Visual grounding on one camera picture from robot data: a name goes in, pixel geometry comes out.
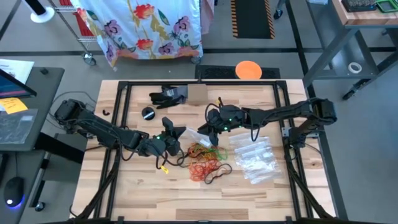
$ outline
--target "yellow tag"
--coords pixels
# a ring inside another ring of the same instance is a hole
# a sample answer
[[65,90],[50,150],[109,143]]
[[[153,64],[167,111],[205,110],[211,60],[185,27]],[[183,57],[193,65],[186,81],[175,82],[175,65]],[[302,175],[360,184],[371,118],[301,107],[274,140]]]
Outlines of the yellow tag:
[[164,167],[164,166],[161,166],[160,168],[161,168],[162,171],[164,171],[166,174],[169,174],[168,168],[166,168],[166,167]]
[[27,110],[25,104],[18,98],[0,99],[0,105],[4,107],[7,114],[12,114],[20,111]]

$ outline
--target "orange frisbee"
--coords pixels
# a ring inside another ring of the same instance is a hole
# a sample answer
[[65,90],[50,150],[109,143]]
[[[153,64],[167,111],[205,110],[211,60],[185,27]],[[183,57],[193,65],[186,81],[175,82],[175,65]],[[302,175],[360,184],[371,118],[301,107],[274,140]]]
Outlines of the orange frisbee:
[[239,62],[235,73],[242,80],[260,79],[262,75],[261,67],[252,61]]

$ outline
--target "floral cloth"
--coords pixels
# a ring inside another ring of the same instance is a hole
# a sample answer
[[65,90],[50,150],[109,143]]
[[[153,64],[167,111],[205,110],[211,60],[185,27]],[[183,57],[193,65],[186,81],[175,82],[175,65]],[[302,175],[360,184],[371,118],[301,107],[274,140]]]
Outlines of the floral cloth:
[[113,67],[118,57],[203,55],[201,0],[71,0]]

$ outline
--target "computer mouse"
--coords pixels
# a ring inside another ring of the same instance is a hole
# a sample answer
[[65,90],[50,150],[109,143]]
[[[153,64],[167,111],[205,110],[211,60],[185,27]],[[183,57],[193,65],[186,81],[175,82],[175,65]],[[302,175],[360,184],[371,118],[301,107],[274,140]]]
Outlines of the computer mouse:
[[20,204],[24,197],[24,179],[14,177],[8,180],[4,187],[4,201],[8,207],[15,207]]

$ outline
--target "cardboard box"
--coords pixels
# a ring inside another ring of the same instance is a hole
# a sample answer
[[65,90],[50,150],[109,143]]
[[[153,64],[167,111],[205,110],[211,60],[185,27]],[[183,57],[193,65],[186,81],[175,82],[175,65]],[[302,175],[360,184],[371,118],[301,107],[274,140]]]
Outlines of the cardboard box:
[[207,105],[207,86],[205,84],[188,84],[187,104],[193,106]]

